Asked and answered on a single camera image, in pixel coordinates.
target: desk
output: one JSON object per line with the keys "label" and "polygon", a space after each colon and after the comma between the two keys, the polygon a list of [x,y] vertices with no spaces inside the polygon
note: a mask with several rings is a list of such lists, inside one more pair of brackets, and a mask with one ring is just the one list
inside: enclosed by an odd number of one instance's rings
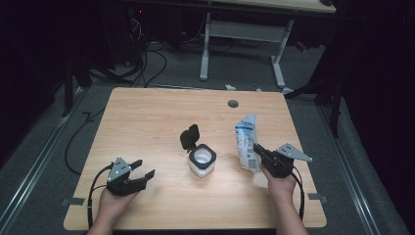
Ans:
{"label": "desk", "polygon": [[[293,11],[308,11],[316,13],[335,13],[335,7],[327,7],[319,0],[209,0],[208,3],[231,3],[256,7],[280,8]],[[277,42],[279,47],[275,56],[271,56],[275,80],[280,88],[285,88],[285,81],[281,72],[280,60],[290,36],[294,20],[289,19],[285,26],[268,26],[250,23],[231,23],[211,21],[210,13],[207,13],[205,26],[205,45],[202,55],[200,80],[208,79],[209,38],[211,36],[249,39],[266,42]]]}
{"label": "desk", "polygon": [[[238,108],[230,108],[237,100]],[[116,88],[109,100],[74,192],[88,196],[95,175],[123,157],[129,164],[143,160],[130,178],[152,169],[156,175],[140,192],[115,229],[244,229],[274,228],[271,201],[263,174],[241,169],[235,125],[248,114],[257,115],[258,142],[275,149],[291,143],[300,149],[284,96],[276,92]],[[179,136],[197,124],[201,138],[217,154],[214,170],[199,178],[188,164]],[[296,161],[305,192],[304,224],[322,227],[326,217],[320,201],[308,200],[316,189],[307,163]],[[105,184],[106,174],[96,185]],[[97,214],[101,190],[93,195]],[[300,207],[300,191],[294,202]],[[87,229],[86,202],[69,207],[68,230]]]}

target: wire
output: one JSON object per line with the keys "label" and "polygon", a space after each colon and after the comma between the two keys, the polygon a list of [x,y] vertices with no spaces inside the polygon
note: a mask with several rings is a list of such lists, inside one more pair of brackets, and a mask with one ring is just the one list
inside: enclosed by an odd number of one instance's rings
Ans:
{"label": "wire", "polygon": [[77,59],[79,60],[80,63],[82,63],[84,66],[86,66],[87,68],[92,68],[93,70],[96,70],[98,72],[100,72],[101,74],[107,76],[108,78],[111,78],[117,82],[121,82],[121,83],[130,83],[131,81],[124,79],[123,76],[121,75],[117,75],[115,73],[113,73],[110,70],[107,70],[106,68],[102,67],[99,64],[96,64],[92,61],[89,61],[86,58],[83,57],[77,57]]}
{"label": "wire", "polygon": [[194,37],[192,37],[191,39],[187,40],[187,41],[183,41],[182,42],[183,44],[186,43],[186,42],[193,42],[193,41],[197,41],[197,40],[200,40],[200,39],[204,38],[203,36],[201,36],[199,38],[197,38],[197,37],[201,34],[202,28],[204,28],[206,17],[207,17],[207,14],[204,13],[204,17],[202,18],[201,26],[199,27],[199,30],[196,33],[196,35]]}
{"label": "wire", "polygon": [[137,86],[138,84],[139,84],[139,82],[140,82],[140,80],[141,80],[141,78],[140,78],[140,76],[143,78],[143,80],[144,80],[144,84],[146,84],[146,79],[144,78],[144,70],[146,69],[146,67],[147,67],[147,48],[146,48],[146,50],[144,51],[144,58],[145,58],[145,61],[143,62],[143,64],[144,64],[144,67],[143,68],[141,68],[141,71],[140,71],[140,73],[134,78],[134,80],[131,82],[131,84],[130,84],[130,87],[133,87],[134,86],[134,83],[136,83],[135,84],[135,86]]}
{"label": "wire", "polygon": [[296,171],[299,174],[300,180],[292,172],[291,172],[291,176],[296,180],[296,182],[297,182],[297,184],[299,185],[299,188],[300,188],[300,209],[299,209],[299,216],[300,216],[300,219],[302,220],[302,218],[304,217],[304,190],[302,189],[302,179],[301,179],[300,172],[297,169],[296,169]]}
{"label": "wire", "polygon": [[91,228],[92,227],[92,224],[94,223],[93,222],[93,218],[92,218],[92,193],[94,192],[95,189],[101,187],[101,186],[99,186],[97,188],[94,188],[95,187],[95,183],[97,182],[98,177],[104,171],[106,171],[107,169],[111,169],[113,167],[113,165],[114,165],[114,163],[111,163],[111,164],[105,166],[103,169],[101,169],[100,172],[98,172],[98,174],[95,176],[94,181],[92,182],[91,189],[89,190],[88,207],[87,207],[88,226],[89,226],[89,228]]}
{"label": "wire", "polygon": [[145,82],[145,84],[144,84],[144,88],[147,88],[148,86],[149,86],[149,83],[152,81],[152,80],[154,80],[158,75],[160,75],[160,73],[162,73],[163,71],[164,71],[164,69],[165,69],[165,67],[167,66],[167,59],[165,58],[165,56],[162,54],[162,53],[160,53],[160,52],[157,52],[157,51],[151,51],[151,52],[153,52],[153,53],[156,53],[156,54],[159,54],[163,59],[164,59],[164,65],[162,66],[162,68],[161,68],[161,70],[156,74],[156,75],[154,75],[152,78],[150,78],[147,82]]}
{"label": "wire", "polygon": [[100,186],[98,186],[98,187],[95,187],[95,188],[92,190],[92,192],[94,192],[96,189],[99,189],[99,188],[102,188],[102,187],[107,187],[107,184],[104,184],[104,185],[100,185]]}
{"label": "wire", "polygon": [[[105,68],[100,68],[97,65],[93,65],[92,68],[94,68],[95,70],[99,71],[102,75],[97,74],[97,73],[93,72],[92,70],[90,70],[89,71],[89,74],[91,76],[94,76],[94,77],[99,78],[99,79],[112,78],[112,79],[114,79],[116,81],[119,81],[119,82],[123,82],[123,83],[127,82],[127,83],[129,83],[130,81],[125,80],[124,78],[127,77],[127,76],[130,76],[130,75],[132,75],[134,73],[136,73],[138,70],[140,70],[142,68],[142,66],[143,66],[142,60],[136,59],[136,56],[138,58],[140,58],[140,56],[138,55],[140,53],[140,50],[138,51],[138,53],[136,53],[136,51],[137,51],[137,49],[140,46],[140,39],[141,39],[141,35],[142,35],[142,32],[143,32],[143,29],[142,29],[141,24],[138,21],[136,21],[135,19],[131,19],[131,20],[135,23],[135,26],[132,29],[133,35],[131,33],[129,34],[129,36],[131,37],[131,40],[132,40],[132,45],[133,45],[133,49],[132,50],[133,50],[133,54],[134,54],[134,56],[133,56],[133,58],[131,60],[133,62],[136,62],[137,61],[137,63],[135,63],[136,64],[135,67],[132,70],[130,70],[130,71],[127,71],[125,73],[122,73],[122,74],[118,75],[118,74],[115,74],[111,70],[106,70]],[[135,31],[137,30],[137,28],[139,28],[138,36],[135,35],[136,34]]]}
{"label": "wire", "polygon": [[75,133],[72,135],[72,137],[70,138],[70,140],[69,140],[69,142],[68,142],[68,144],[67,144],[67,148],[65,149],[65,164],[67,165],[67,168],[72,172],[72,173],[74,173],[74,174],[77,174],[77,175],[80,175],[80,172],[78,172],[78,171],[76,171],[76,170],[74,170],[70,165],[69,165],[69,162],[68,162],[68,151],[69,151],[69,147],[70,147],[70,144],[72,143],[72,141],[73,141],[73,139],[76,137],[76,135],[79,133],[79,131],[87,124],[87,123],[89,123],[89,122],[91,122],[92,120],[94,120],[94,118],[96,117],[96,116],[98,116],[100,113],[102,113],[103,111],[105,110],[105,108],[104,109],[102,109],[102,110],[100,110],[97,114],[95,114],[93,117],[91,117],[91,118],[88,118],[86,121],[85,121],[85,123],[83,123],[76,131],[75,131]]}

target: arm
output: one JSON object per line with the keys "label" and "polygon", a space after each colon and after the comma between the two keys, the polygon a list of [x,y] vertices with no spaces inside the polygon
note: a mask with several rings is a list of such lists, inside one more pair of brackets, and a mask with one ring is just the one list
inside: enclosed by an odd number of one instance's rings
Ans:
{"label": "arm", "polygon": [[101,193],[100,207],[88,235],[113,234],[113,226],[138,193],[124,197],[114,196],[108,189]]}
{"label": "arm", "polygon": [[262,164],[260,168],[268,179],[268,190],[275,210],[277,234],[308,234],[293,203],[293,193],[296,187],[294,178],[291,175],[286,178],[274,178]]}

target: wooden table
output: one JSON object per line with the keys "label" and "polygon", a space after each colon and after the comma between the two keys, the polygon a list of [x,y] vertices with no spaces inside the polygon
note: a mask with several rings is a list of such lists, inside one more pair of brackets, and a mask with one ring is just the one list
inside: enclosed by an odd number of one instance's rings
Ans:
{"label": "wooden table", "polygon": [[[229,100],[239,102],[230,108]],[[257,116],[256,134],[264,148],[291,143],[300,149],[284,96],[276,92],[116,88],[109,100],[74,192],[87,199],[95,175],[122,157],[129,164],[143,165],[130,178],[156,175],[141,191],[115,229],[244,229],[273,228],[272,204],[263,174],[241,169],[235,125],[244,116]],[[217,154],[214,170],[198,177],[188,164],[180,134],[197,124],[201,138]],[[305,191],[304,224],[322,227],[326,217],[320,201],[308,200],[316,189],[307,163],[295,161]],[[96,185],[106,183],[104,173]],[[98,189],[93,195],[97,214]],[[296,188],[294,202],[300,206]],[[86,202],[69,206],[65,219],[68,230],[87,229]]]}

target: black cable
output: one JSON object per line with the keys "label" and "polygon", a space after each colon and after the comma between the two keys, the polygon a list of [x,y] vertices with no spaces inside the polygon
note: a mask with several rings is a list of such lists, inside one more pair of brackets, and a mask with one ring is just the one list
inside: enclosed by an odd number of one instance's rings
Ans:
{"label": "black cable", "polygon": [[98,187],[97,188],[94,188],[95,187],[95,183],[97,182],[98,177],[104,171],[106,171],[107,169],[111,169],[113,167],[113,165],[114,165],[114,163],[111,163],[111,164],[105,166],[103,169],[101,169],[101,171],[98,172],[98,174],[94,178],[94,181],[92,182],[91,189],[89,190],[88,207],[87,207],[87,215],[88,215],[88,226],[89,226],[89,229],[91,229],[92,224],[94,223],[93,218],[92,218],[92,193],[94,192],[95,189],[98,188]]}
{"label": "black cable", "polygon": [[133,87],[134,86],[134,83],[136,83],[135,84],[135,86],[137,86],[138,84],[139,84],[139,82],[140,82],[140,80],[141,80],[141,78],[139,79],[139,77],[141,76],[142,78],[143,78],[143,80],[144,80],[144,84],[146,84],[146,79],[144,78],[144,70],[146,69],[146,67],[147,67],[147,48],[146,48],[146,50],[144,51],[144,58],[145,58],[145,60],[144,60],[144,62],[143,62],[143,64],[144,64],[144,67],[143,68],[141,68],[141,71],[140,71],[140,73],[134,78],[134,80],[131,82],[131,85],[130,85],[130,87]]}
{"label": "black cable", "polygon": [[[132,70],[129,70],[129,71],[125,72],[125,73],[122,73],[122,74],[120,74],[119,76],[120,76],[120,77],[127,77],[127,76],[130,76],[130,75],[134,74],[135,72],[137,72],[138,70],[140,70],[140,69],[141,69],[141,67],[142,67],[141,61],[140,61],[140,60],[138,60],[138,63],[134,66],[134,68],[133,68]],[[99,75],[99,74],[97,74],[97,73],[93,72],[92,70],[90,70],[90,71],[89,71],[89,74],[90,74],[91,76],[95,77],[95,78],[98,78],[98,79],[108,79],[108,78],[109,78],[109,77],[108,77],[108,76],[106,76],[106,75]]]}
{"label": "black cable", "polygon": [[206,25],[205,24],[206,18],[207,18],[207,13],[204,13],[204,17],[202,18],[201,26],[199,27],[198,32],[196,32],[195,36],[193,36],[189,40],[182,41],[182,45],[185,45],[185,43],[187,43],[187,42],[193,42],[193,41],[200,40],[200,39],[204,38],[203,36],[200,36],[199,38],[197,38],[197,37],[201,34],[202,29],[204,28],[204,25]]}
{"label": "black cable", "polygon": [[107,184],[104,184],[104,185],[100,185],[100,186],[95,187],[95,188],[92,190],[92,192],[94,192],[96,189],[99,189],[99,188],[102,188],[102,187],[107,187]]}
{"label": "black cable", "polygon": [[106,68],[87,60],[86,58],[83,57],[78,57],[78,60],[83,63],[83,65],[85,65],[87,68],[92,68],[100,73],[102,73],[103,75],[107,76],[108,78],[111,78],[117,82],[121,82],[121,83],[130,83],[131,81],[124,79],[122,76],[117,75],[115,73],[113,73],[110,70],[107,70]]}
{"label": "black cable", "polygon": [[302,180],[299,180],[294,173],[291,172],[291,176],[296,180],[297,184],[300,187],[300,209],[299,209],[299,216],[300,219],[304,217],[304,190],[302,189]]}
{"label": "black cable", "polygon": [[69,165],[69,162],[68,162],[68,151],[69,151],[69,147],[70,147],[70,144],[72,143],[72,141],[73,141],[73,139],[75,138],[75,136],[79,133],[79,131],[87,124],[87,123],[89,123],[89,122],[91,122],[92,120],[94,120],[94,118],[96,117],[96,116],[98,116],[100,113],[102,113],[103,111],[105,110],[105,108],[104,109],[102,109],[102,110],[100,110],[97,114],[95,114],[93,117],[91,117],[91,118],[88,118],[86,121],[85,121],[85,123],[83,123],[76,131],[75,131],[75,133],[72,135],[72,137],[70,138],[70,140],[69,140],[69,142],[68,142],[68,144],[67,144],[67,148],[65,149],[65,164],[67,165],[67,168],[72,172],[72,173],[74,173],[74,174],[77,174],[77,175],[80,175],[80,172],[78,172],[78,171],[76,171],[76,170],[74,170],[70,165]]}
{"label": "black cable", "polygon": [[152,78],[150,78],[146,83],[145,83],[145,85],[144,85],[144,88],[147,88],[148,86],[149,86],[149,83],[152,81],[152,80],[154,80],[158,75],[160,75],[160,73],[162,73],[163,71],[164,71],[164,69],[165,69],[165,67],[167,66],[167,58],[164,56],[164,55],[162,55],[160,52],[157,52],[157,51],[151,51],[151,52],[153,52],[153,53],[156,53],[156,54],[159,54],[163,59],[164,59],[164,65],[162,66],[162,69],[156,74],[156,75],[154,75]]}

